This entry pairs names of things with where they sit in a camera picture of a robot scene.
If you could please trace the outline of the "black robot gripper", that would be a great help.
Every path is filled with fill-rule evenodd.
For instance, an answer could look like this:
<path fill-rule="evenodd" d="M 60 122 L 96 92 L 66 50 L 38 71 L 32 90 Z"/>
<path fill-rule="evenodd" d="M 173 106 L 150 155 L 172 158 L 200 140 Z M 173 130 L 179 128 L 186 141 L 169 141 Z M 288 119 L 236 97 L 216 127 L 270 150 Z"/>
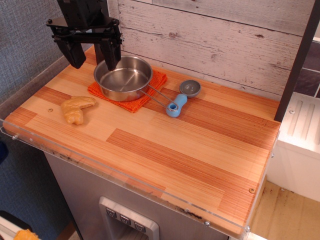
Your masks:
<path fill-rule="evenodd" d="M 107 39 L 100 42 L 100 49 L 109 71 L 116 69 L 121 60 L 122 36 L 119 30 L 120 21 L 110 17 L 105 0 L 59 0 L 58 6 L 62 17 L 48 19 L 46 25 L 54 35 L 69 37 L 76 32 L 102 30 Z M 56 42 L 60 51 L 70 65 L 79 69 L 86 60 L 81 43 Z"/>

